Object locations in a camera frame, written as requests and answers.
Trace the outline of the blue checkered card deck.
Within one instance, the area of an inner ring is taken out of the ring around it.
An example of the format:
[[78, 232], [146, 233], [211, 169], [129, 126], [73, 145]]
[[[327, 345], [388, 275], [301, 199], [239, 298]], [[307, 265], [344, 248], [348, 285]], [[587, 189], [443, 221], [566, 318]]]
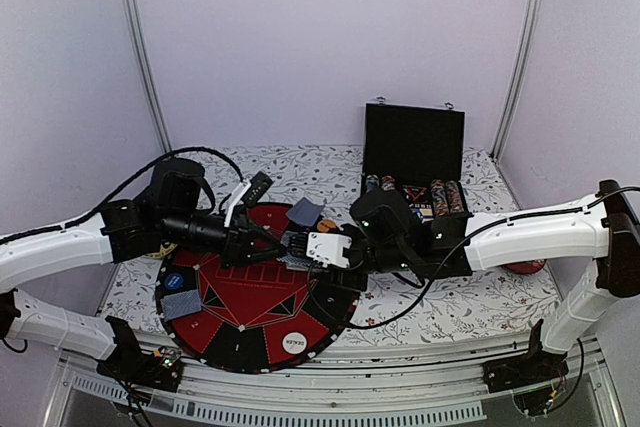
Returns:
[[285, 265], [288, 270], [308, 271], [315, 265], [315, 261], [307, 255], [309, 232], [284, 232], [281, 243], [285, 247], [285, 254], [277, 260]]

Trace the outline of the orange big blind button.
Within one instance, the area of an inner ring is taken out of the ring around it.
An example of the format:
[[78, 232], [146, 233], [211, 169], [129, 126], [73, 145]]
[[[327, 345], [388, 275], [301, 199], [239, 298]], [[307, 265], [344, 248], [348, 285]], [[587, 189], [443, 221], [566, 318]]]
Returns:
[[339, 229], [337, 224], [330, 219], [322, 219], [317, 223], [316, 228], [320, 233], [329, 233]]

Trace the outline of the single blue playing card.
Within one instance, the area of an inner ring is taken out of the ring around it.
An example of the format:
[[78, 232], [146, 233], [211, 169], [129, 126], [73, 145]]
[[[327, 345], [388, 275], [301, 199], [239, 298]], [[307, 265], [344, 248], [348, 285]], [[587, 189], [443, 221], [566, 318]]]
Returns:
[[286, 212], [286, 217], [299, 226], [312, 227], [317, 223], [323, 209], [323, 205], [315, 204], [303, 197]]

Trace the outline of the blue small blind button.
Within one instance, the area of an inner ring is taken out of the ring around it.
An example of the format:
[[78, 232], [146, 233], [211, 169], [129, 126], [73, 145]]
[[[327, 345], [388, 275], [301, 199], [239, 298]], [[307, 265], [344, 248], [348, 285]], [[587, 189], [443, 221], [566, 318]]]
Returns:
[[184, 277], [179, 273], [170, 273], [163, 281], [164, 287], [169, 291], [177, 291], [184, 285]]

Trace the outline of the white dealer button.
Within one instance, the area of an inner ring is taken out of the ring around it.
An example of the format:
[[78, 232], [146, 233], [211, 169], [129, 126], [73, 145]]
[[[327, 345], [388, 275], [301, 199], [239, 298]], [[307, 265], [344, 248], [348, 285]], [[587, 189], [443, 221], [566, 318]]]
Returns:
[[283, 350], [290, 355], [298, 355], [307, 348], [307, 338], [297, 331], [287, 333], [282, 339]]

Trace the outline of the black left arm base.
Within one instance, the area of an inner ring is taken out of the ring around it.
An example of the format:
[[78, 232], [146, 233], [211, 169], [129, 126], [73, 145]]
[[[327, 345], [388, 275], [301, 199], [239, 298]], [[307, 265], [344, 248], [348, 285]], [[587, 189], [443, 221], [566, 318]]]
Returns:
[[107, 359], [98, 362], [96, 372], [122, 384], [176, 393], [184, 370], [181, 354], [179, 349], [166, 346], [152, 352], [117, 346]]

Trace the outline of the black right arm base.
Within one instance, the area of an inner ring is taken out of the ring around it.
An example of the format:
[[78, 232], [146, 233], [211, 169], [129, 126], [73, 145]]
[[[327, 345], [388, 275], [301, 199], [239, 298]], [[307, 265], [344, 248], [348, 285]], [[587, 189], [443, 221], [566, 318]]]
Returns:
[[560, 379], [568, 373], [566, 358], [538, 352], [488, 361], [482, 364], [483, 382], [495, 393]]

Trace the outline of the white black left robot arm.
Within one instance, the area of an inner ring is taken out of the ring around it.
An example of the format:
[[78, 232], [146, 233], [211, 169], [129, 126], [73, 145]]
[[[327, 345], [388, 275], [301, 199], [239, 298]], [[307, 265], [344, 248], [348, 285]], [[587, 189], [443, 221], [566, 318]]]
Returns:
[[128, 381], [148, 373], [148, 359], [129, 324], [86, 317], [21, 291], [22, 284], [88, 265], [118, 264], [172, 243], [220, 255], [226, 266], [246, 266], [284, 253], [278, 239], [248, 215], [273, 181], [259, 172], [241, 178], [226, 210], [201, 209], [215, 195], [191, 148], [165, 153], [141, 167], [90, 211], [58, 224], [1, 240], [1, 338], [40, 342], [108, 361]]

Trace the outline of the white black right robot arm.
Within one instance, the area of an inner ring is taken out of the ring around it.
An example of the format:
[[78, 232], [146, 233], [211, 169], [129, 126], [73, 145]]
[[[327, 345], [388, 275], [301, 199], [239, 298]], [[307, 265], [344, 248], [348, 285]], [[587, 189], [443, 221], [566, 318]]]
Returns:
[[639, 218], [629, 191], [606, 180], [598, 192], [556, 206], [420, 223], [399, 193], [374, 189], [352, 206], [353, 233], [314, 233], [306, 253], [324, 267], [410, 270], [427, 282], [533, 260], [587, 259], [578, 284], [534, 328], [534, 347], [518, 359], [517, 374], [537, 383], [609, 307], [639, 293]]

